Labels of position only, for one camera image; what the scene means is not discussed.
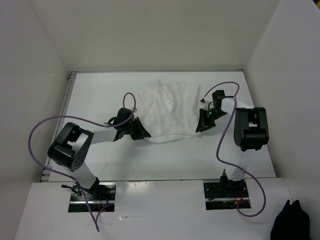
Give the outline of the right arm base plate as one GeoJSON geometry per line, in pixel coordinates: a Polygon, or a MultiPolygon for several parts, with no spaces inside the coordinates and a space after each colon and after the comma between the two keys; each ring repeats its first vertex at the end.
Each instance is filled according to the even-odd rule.
{"type": "Polygon", "coordinates": [[[240,203],[239,209],[251,208],[249,192],[245,181],[225,187],[218,180],[204,181],[203,189],[207,211],[236,210],[238,203],[240,203]]]}

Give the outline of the white pleated skirt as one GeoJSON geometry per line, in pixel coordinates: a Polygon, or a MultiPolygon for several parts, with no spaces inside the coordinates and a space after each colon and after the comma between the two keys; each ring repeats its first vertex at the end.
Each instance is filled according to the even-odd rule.
{"type": "Polygon", "coordinates": [[[156,81],[153,89],[138,94],[139,118],[154,144],[196,138],[199,122],[199,83],[156,81]]]}

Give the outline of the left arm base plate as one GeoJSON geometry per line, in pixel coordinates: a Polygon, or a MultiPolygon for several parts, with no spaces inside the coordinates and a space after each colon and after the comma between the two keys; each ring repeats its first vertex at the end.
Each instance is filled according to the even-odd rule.
{"type": "MultiPolygon", "coordinates": [[[[69,213],[87,213],[89,211],[86,201],[76,184],[72,187],[67,185],[62,185],[61,187],[71,190],[68,206],[69,213]]],[[[93,213],[115,211],[116,187],[116,182],[100,182],[98,193],[93,196],[86,196],[93,213]]]]}

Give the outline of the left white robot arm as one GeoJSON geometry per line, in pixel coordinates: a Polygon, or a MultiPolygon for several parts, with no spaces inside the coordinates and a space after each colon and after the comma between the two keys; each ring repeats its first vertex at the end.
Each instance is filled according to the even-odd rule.
{"type": "Polygon", "coordinates": [[[85,163],[89,148],[99,143],[118,141],[125,135],[134,141],[151,137],[140,119],[133,115],[133,111],[122,107],[106,125],[95,130],[86,130],[68,122],[54,139],[47,155],[78,181],[83,196],[94,200],[104,189],[85,163]]]}

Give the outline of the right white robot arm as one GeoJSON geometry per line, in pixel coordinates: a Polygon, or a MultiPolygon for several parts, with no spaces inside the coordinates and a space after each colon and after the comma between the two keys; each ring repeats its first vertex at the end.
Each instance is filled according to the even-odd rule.
{"type": "Polygon", "coordinates": [[[220,177],[219,191],[229,197],[244,182],[247,169],[256,152],[269,142],[267,112],[263,107],[247,105],[235,96],[226,96],[223,90],[212,94],[212,101],[201,100],[199,120],[195,132],[201,133],[216,126],[216,120],[230,115],[216,149],[216,158],[227,165],[220,177]],[[236,158],[228,162],[220,158],[220,150],[226,133],[233,123],[233,140],[238,147],[236,158]]]}

